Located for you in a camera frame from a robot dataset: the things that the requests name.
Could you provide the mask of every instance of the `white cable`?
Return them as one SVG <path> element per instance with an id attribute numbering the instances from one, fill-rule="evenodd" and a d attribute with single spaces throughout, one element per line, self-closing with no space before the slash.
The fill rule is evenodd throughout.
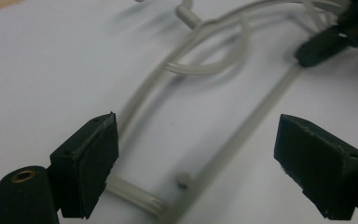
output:
<path id="1" fill-rule="evenodd" d="M 282 3 L 300 3 L 301 0 L 264 0 L 254 2 L 252 4 L 248 4 L 242 7 L 238 7 L 234 10 L 229 11 L 220 17 L 219 21 L 224 21 L 224 24 L 230 24 L 235 22 L 238 18 L 238 15 L 241 13 L 249 13 L 264 7 L 274 6 Z M 314 0 L 317 3 L 325 3 L 332 6 L 339 7 L 340 5 L 329 0 Z M 120 116 L 118 117 L 118 132 L 119 136 L 123 137 L 125 132 L 128 129 L 130 124 L 130 120 L 135 115 L 136 111 L 139 109 L 140 104 L 146 98 L 146 96 L 150 93 L 151 89 L 157 84 L 160 79 L 161 73 L 164 70 L 164 67 L 169 63 L 177 62 L 183 55 L 185 55 L 192 48 L 197 46 L 204 38 L 205 35 L 202 35 L 200 38 L 198 35 L 202 34 L 199 31 L 199 27 L 197 27 L 189 36 L 189 38 L 180 46 L 176 47 L 154 70 L 153 72 L 146 78 L 146 80 L 141 84 L 136 93 L 133 94 L 129 102 L 124 107 L 124 110 L 121 111 Z"/>
<path id="2" fill-rule="evenodd" d="M 199 75 L 210 75 L 219 73 L 232 64 L 234 64 L 241 56 L 245 53 L 247 46 L 249 45 L 249 22 L 247 18 L 242 15 L 241 16 L 241 36 L 239 37 L 240 43 L 236 48 L 233 48 L 232 52 L 228 54 L 228 56 L 217 63 L 210 63 L 205 65 L 184 65 L 181 63 L 168 63 L 165 66 L 165 69 L 167 69 L 170 72 L 174 72 L 176 74 L 182 74 L 182 75 L 192 75 L 192 76 L 199 76 Z M 198 37 L 199 39 L 203 40 L 206 38 L 206 36 L 210 35 L 211 32 L 216 32 L 216 28 L 220 26 L 214 24 L 219 21 L 207 21 L 203 23 L 201 26 L 203 28 L 206 28 L 208 26 L 213 27 L 212 31 L 206 31 L 205 29 L 199 29 Z"/>
<path id="3" fill-rule="evenodd" d="M 235 62 L 237 58 L 239 58 L 240 54 L 244 53 L 245 48 L 248 43 L 249 39 L 249 32 L 247 31 L 247 20 L 244 17 L 240 17 L 239 15 L 241 13 L 247 13 L 254 10 L 258 10 L 263 7 L 269 7 L 273 5 L 277 5 L 280 3 L 299 3 L 302 0 L 296 0 L 296 1 L 290 1 L 290 0 L 265 0 L 260 2 L 255 2 L 243 7 L 236 8 L 227 14 L 223 15 L 216 21 L 207 21 L 204 23 L 204 25 L 199 25 L 194 29 L 194 31 L 190 34 L 189 38 L 180 46 L 175 48 L 172 53 L 170 53 L 155 69 L 154 71 L 146 78 L 146 80 L 142 83 L 140 88 L 136 91 L 136 93 L 131 97 L 129 102 L 124 107 L 124 110 L 121 111 L 120 116 L 118 118 L 117 122 L 117 128 L 118 128 L 118 134 L 119 137 L 122 138 L 125 135 L 125 132 L 127 131 L 130 121 L 135 115 L 136 111 L 138 111 L 139 107 L 141 106 L 144 99 L 148 96 L 148 94 L 151 92 L 153 87 L 158 84 L 159 79 L 161 78 L 161 75 L 164 71 L 164 68 L 171 69 L 173 72 L 178 72 L 179 74 L 187 74 L 187 75 L 203 75 L 203 74 L 211 74 L 215 73 L 217 71 L 222 71 L 223 69 L 227 68 L 229 65 Z M 314 2 L 318 3 L 326 3 L 333 6 L 339 6 L 338 4 L 328 1 L 328 0 L 314 0 Z M 192 50 L 195 46 L 197 46 L 200 42 L 202 42 L 208 35 L 218 30 L 218 28 L 231 24 L 232 22 L 235 22 L 238 18 L 241 18 L 242 21 L 242 37 L 244 40 L 240 42 L 239 50 L 234 50 L 234 52 L 230 55 L 228 55 L 228 58 L 223 60 L 220 63 L 213 63 L 213 64 L 207 64 L 207 65 L 181 65 L 177 62 L 181 57 L 183 57 L 186 53 L 188 53 L 190 50 Z M 205 29 L 206 25 L 212 25 L 212 29 Z M 229 162 L 229 159 L 232 157 L 232 155 L 235 153 L 235 151 L 239 150 L 239 144 L 238 142 L 238 135 L 242 135 L 247 139 L 252 129 L 256 127 L 256 124 L 264 118 L 264 116 L 267 114 L 267 112 L 271 109 L 274 102 L 278 100 L 278 98 L 282 95 L 282 92 L 287 88 L 289 84 L 291 83 L 294 78 L 296 77 L 296 74 L 299 73 L 301 70 L 294 66 L 290 72 L 283 78 L 281 84 L 274 88 L 274 90 L 265 98 L 265 100 L 260 104 L 260 106 L 257 107 L 257 109 L 252 113 L 252 115 L 245 121 L 244 126 L 241 126 L 241 128 L 238 131 L 238 134 L 236 134 L 232 141 L 228 141 L 225 147 L 219 151 L 219 155 L 222 155 L 223 159 L 215 159 L 212 160 L 208 166 L 203 170 L 202 175 L 199 176 L 195 180 L 193 187 L 190 191 L 188 191 L 184 197 L 182 197 L 172 209 L 169 209 L 167 213 L 164 213 L 162 220 L 160 223 L 172 223 L 170 220 L 177 220 L 184 212 L 185 210 L 191 205 L 192 202 L 194 202 L 199 194 L 202 192 L 202 190 L 207 186 L 207 184 L 217 175 L 218 168 L 223 167 L 226 163 Z M 115 187 L 110 181 L 107 183 L 108 190 L 113 191 L 117 195 L 121 195 L 123 198 L 128 198 L 129 193 L 131 190 L 127 190 L 125 193 L 120 193 L 120 191 L 115 191 Z M 165 204 L 158 200 L 160 203 L 156 203 L 158 206 L 155 206 L 156 204 L 149 204 L 147 200 L 140 200 L 141 203 L 146 202 L 146 205 L 144 205 L 144 208 L 147 210 L 152 210 L 156 214 L 160 214 L 160 210 L 158 209 L 158 206 L 162 205 L 161 207 L 165 208 Z"/>

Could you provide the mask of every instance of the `clamp jaw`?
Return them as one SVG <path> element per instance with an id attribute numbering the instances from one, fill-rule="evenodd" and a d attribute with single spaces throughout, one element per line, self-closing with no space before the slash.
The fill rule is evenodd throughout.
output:
<path id="1" fill-rule="evenodd" d="M 331 26 L 304 43 L 295 57 L 303 67 L 312 67 L 340 53 L 347 47 L 358 48 L 358 0 L 351 0 L 349 8 Z"/>

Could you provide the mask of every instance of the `dark green clamp jaw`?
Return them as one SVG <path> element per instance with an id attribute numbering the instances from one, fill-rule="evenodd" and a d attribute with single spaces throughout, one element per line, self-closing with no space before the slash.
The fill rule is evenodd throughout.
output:
<path id="1" fill-rule="evenodd" d="M 358 0 L 338 16 L 337 25 L 331 26 L 304 43 L 295 57 L 303 67 L 312 67 L 337 55 L 347 47 L 358 47 Z"/>
<path id="2" fill-rule="evenodd" d="M 358 207 L 358 149 L 307 120 L 281 115 L 274 158 L 324 217 L 351 219 Z"/>

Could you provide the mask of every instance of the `wire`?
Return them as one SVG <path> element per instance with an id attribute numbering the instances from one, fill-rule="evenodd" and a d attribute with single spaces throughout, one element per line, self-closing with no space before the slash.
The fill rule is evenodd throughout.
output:
<path id="1" fill-rule="evenodd" d="M 162 77 L 164 70 L 172 71 L 177 74 L 182 75 L 208 75 L 216 72 L 223 71 L 241 57 L 247 50 L 249 44 L 250 32 L 248 29 L 248 21 L 243 13 L 250 13 L 252 11 L 269 7 L 281 3 L 301 3 L 303 1 L 309 0 L 264 0 L 255 2 L 243 7 L 236 8 L 228 13 L 224 14 L 222 17 L 215 21 L 205 21 L 196 26 L 194 30 L 190 33 L 190 36 L 183 44 L 176 47 L 162 62 L 153 70 L 153 72 L 146 78 L 143 84 L 138 88 L 136 93 L 131 97 L 129 102 L 121 111 L 118 118 L 117 128 L 120 138 L 122 138 L 128 127 L 133 116 L 138 111 L 139 107 L 142 105 L 144 99 L 148 96 L 151 90 L 155 85 L 158 84 L 159 79 Z M 323 3 L 327 5 L 332 5 L 339 7 L 338 4 L 329 0 L 314 0 L 316 3 Z M 190 6 L 192 2 L 190 0 L 186 1 Z M 183 65 L 177 63 L 177 61 L 186 55 L 190 50 L 196 47 L 201 43 L 206 37 L 214 32 L 218 31 L 221 27 L 229 25 L 237 20 L 241 20 L 241 42 L 237 49 L 234 49 L 231 54 L 227 56 L 224 60 L 218 63 L 211 63 L 205 65 Z M 166 207 L 166 204 L 163 201 L 158 200 L 158 203 L 149 203 L 149 199 L 154 196 L 147 194 L 147 192 L 142 193 L 141 190 L 137 190 L 140 195 L 138 198 L 131 198 L 133 201 L 139 201 L 141 207 L 146 210 L 152 211 L 154 214 L 160 215 L 162 217 L 158 223 L 173 223 L 180 218 L 180 216 L 188 209 L 188 207 L 199 197 L 205 187 L 218 175 L 219 170 L 223 168 L 241 149 L 243 143 L 249 138 L 254 129 L 258 126 L 261 120 L 268 114 L 270 109 L 278 102 L 279 98 L 284 94 L 284 91 L 290 87 L 291 83 L 295 80 L 297 75 L 302 71 L 302 69 L 293 65 L 289 72 L 283 77 L 283 79 L 273 88 L 272 91 L 264 98 L 264 100 L 259 104 L 259 106 L 252 112 L 251 116 L 248 117 L 245 122 L 240 126 L 236 134 L 230 138 L 229 141 L 219 150 L 218 154 L 211 160 L 207 166 L 202 170 L 201 174 L 195 179 L 195 182 L 192 184 L 192 188 L 188 190 L 185 195 L 183 195 L 178 202 L 168 210 L 162 213 L 162 210 L 159 210 L 160 207 Z M 123 198 L 128 198 L 131 194 L 131 190 L 122 192 L 120 190 L 115 190 L 115 185 L 110 181 L 107 183 L 108 190 L 114 192 L 118 196 Z"/>

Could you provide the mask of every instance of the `white table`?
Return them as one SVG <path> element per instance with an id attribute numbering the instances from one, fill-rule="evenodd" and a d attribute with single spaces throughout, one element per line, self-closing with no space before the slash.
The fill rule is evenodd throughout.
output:
<path id="1" fill-rule="evenodd" d="M 49 154 L 86 121 L 120 112 L 146 75 L 189 33 L 179 1 L 24 1 L 0 10 L 0 179 Z M 244 1 L 196 1 L 215 18 Z M 172 204 L 175 176 L 196 175 L 296 60 L 314 29 L 304 8 L 282 5 L 250 16 L 249 54 L 213 77 L 167 74 L 122 139 L 113 172 Z M 215 57 L 215 40 L 185 59 Z M 232 41 L 220 43 L 216 57 Z M 308 119 L 358 148 L 358 49 L 302 72 L 241 153 L 181 223 L 331 223 L 272 157 L 280 114 Z M 89 220 L 146 223 L 151 215 L 104 193 Z M 351 222 L 358 223 L 358 211 Z"/>

